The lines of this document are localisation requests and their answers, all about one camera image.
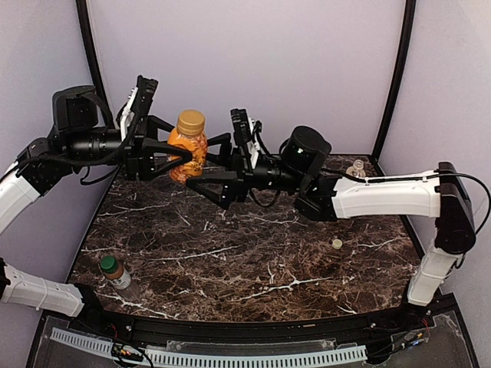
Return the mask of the orange juice bottle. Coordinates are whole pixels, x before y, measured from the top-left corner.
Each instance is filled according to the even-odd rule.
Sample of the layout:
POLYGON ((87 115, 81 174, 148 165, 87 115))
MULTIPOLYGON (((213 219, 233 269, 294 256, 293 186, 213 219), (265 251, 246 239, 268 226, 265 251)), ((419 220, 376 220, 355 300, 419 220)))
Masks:
POLYGON ((168 144, 192 153, 192 159, 169 172, 170 178, 185 184, 186 180, 203 174, 208 153, 205 134, 206 118, 198 110, 184 110, 177 119, 176 127, 170 133, 168 144))

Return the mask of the cream bottle cap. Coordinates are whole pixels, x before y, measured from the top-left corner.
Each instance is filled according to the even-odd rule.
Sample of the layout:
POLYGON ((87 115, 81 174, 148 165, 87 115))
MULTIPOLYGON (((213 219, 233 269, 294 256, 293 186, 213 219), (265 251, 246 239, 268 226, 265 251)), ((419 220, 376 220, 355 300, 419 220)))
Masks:
POLYGON ((334 249, 340 249, 343 245, 343 242, 340 239, 335 239, 331 245, 334 249))

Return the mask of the yellow tea bottle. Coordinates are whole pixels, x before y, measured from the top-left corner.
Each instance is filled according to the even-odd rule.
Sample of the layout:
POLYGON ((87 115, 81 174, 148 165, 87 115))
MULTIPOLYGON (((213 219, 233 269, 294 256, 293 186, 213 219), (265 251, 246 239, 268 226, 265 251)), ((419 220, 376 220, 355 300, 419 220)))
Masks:
POLYGON ((365 182, 367 174, 364 170, 364 162, 356 159, 345 171, 347 177, 357 182, 365 182))

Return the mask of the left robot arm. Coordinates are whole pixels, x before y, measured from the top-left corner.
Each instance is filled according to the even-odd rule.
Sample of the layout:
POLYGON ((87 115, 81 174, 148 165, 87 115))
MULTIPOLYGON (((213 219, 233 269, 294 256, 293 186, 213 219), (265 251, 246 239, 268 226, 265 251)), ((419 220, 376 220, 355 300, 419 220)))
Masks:
MULTIPOLYGON (((148 181, 188 163, 193 155, 159 141, 172 127, 149 114, 157 81, 138 77, 118 121, 93 86, 54 94, 49 135, 26 146, 1 178, 1 229, 46 195, 62 178, 82 168, 125 168, 130 179, 148 181)), ((100 318, 101 303, 90 287, 62 284, 1 262, 1 301, 53 311, 74 320, 100 318)))

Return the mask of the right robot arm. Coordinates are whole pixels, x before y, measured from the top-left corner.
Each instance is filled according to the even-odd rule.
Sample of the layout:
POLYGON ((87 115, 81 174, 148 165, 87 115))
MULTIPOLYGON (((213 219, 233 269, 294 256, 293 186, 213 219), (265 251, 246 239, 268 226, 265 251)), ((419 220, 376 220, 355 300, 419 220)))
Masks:
POLYGON ((226 171, 203 174, 186 186, 227 209, 253 189, 287 192, 293 206, 311 221, 335 222, 369 215, 415 215, 432 218, 436 235, 407 287, 407 303, 425 307, 453 264, 476 243, 472 204, 462 175, 451 163, 409 176, 356 178, 325 168, 331 145, 315 130, 297 126, 277 156, 249 152, 243 130, 226 171))

